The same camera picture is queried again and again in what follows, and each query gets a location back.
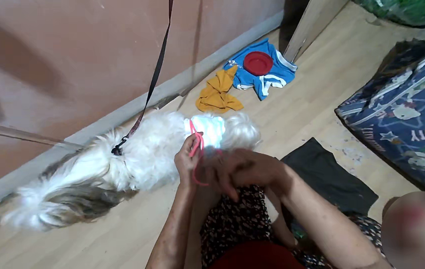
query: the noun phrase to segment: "wooden floor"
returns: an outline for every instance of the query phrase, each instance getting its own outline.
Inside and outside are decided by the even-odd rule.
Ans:
[[[385,202],[418,189],[359,143],[333,110],[366,83],[395,42],[410,39],[419,30],[382,22],[349,3],[297,61],[296,79],[283,89],[271,88],[259,101],[250,89],[232,89],[260,126],[262,153],[281,158],[311,137],[331,151],[350,173],[363,180],[380,198],[370,216],[381,221]],[[277,45],[278,32],[267,35]],[[203,81],[184,99],[163,109],[192,116]],[[144,268],[168,216],[177,184],[153,193],[139,193],[95,223],[81,223],[48,233],[12,231],[0,226],[0,268]],[[198,230],[216,195],[201,189],[190,232],[187,268],[199,266]]]

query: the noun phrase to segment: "pink cord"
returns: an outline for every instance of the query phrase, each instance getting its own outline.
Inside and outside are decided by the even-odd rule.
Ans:
[[[199,164],[199,162],[202,159],[202,155],[203,155],[203,149],[204,149],[204,138],[202,137],[202,135],[200,133],[198,133],[196,131],[196,128],[194,127],[194,124],[192,124],[192,120],[189,120],[189,126],[191,127],[191,134],[195,134],[196,135],[196,140],[198,140],[199,142],[196,143],[194,145],[194,148],[192,148],[191,152],[189,153],[189,157],[192,157],[196,154],[196,150],[199,148],[199,145],[201,145],[200,148],[200,152],[199,152],[199,161],[197,162],[196,166],[194,166],[194,169],[192,170],[192,180],[200,186],[209,186],[208,183],[202,183],[199,180],[197,180],[196,178],[196,168],[197,165]]]

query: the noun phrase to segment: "baseboard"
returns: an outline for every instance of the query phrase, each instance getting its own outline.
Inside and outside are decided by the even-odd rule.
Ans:
[[[283,16],[284,11],[277,13],[262,23],[252,27],[244,34],[241,34],[199,63],[189,67],[182,73],[157,86],[153,92],[150,103],[157,103],[162,98],[183,92],[186,89],[191,89],[193,86],[197,85],[197,83],[199,83],[205,76],[209,75],[209,73],[212,72],[222,61],[232,56],[234,53],[238,52],[251,42],[257,40],[261,36],[279,27]],[[91,125],[67,137],[65,141],[75,144],[85,144],[93,136],[101,135],[111,130],[115,126],[120,125],[138,113],[146,102],[146,96],[147,94],[145,93],[140,97],[128,102],[126,105],[116,109],[115,111],[102,117]],[[25,163],[18,169],[2,177],[0,179],[0,201],[12,193],[17,187],[26,184],[30,180],[36,179],[38,174],[40,174],[49,164],[60,160],[61,157],[74,151],[74,149],[55,145],[51,149]]]

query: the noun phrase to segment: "white dog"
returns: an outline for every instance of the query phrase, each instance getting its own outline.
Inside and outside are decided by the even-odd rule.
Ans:
[[[198,115],[191,121],[198,132],[204,132],[205,146],[254,149],[260,141],[258,128],[242,113],[226,120]],[[108,213],[132,191],[150,190],[179,178],[174,155],[191,134],[189,119],[177,112],[152,112],[122,145],[122,155],[115,156],[112,148],[128,131],[97,137],[19,188],[21,206],[6,221],[41,230],[88,222]]]

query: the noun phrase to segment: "red clothing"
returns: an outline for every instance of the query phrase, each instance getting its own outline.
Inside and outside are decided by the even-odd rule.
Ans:
[[[304,269],[286,248],[268,241],[249,241],[227,251],[209,269]]]

